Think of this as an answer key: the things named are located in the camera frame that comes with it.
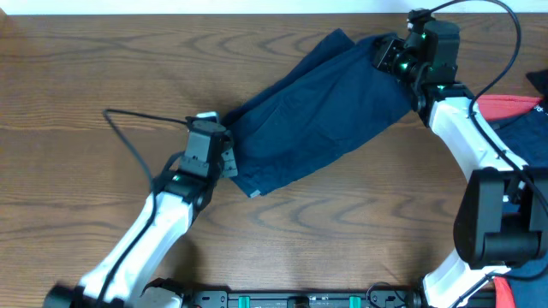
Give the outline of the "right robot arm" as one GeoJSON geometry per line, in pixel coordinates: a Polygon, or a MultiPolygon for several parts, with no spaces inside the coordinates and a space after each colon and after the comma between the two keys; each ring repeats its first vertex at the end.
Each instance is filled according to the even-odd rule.
{"type": "Polygon", "coordinates": [[[408,13],[406,38],[376,42],[373,65],[397,77],[412,109],[449,148],[467,179],[454,227],[454,251],[405,307],[463,307],[495,277],[547,253],[547,170],[531,167],[492,130],[477,96],[456,80],[460,28],[430,9],[408,13]]]}

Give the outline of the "navy blue shorts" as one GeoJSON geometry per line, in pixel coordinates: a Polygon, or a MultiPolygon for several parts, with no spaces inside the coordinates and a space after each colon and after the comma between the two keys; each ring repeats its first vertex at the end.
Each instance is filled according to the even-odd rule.
{"type": "Polygon", "coordinates": [[[396,78],[372,65],[378,40],[354,42],[337,29],[289,74],[222,119],[235,140],[232,180],[249,198],[335,162],[410,111],[396,78]]]}

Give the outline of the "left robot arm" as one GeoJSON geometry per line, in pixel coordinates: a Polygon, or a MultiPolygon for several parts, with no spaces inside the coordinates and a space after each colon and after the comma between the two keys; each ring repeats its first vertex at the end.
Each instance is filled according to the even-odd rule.
{"type": "Polygon", "coordinates": [[[110,254],[76,287],[55,285],[46,307],[137,307],[168,250],[211,202],[222,177],[236,175],[232,136],[214,117],[188,118],[185,151],[172,155],[142,212],[110,254]]]}

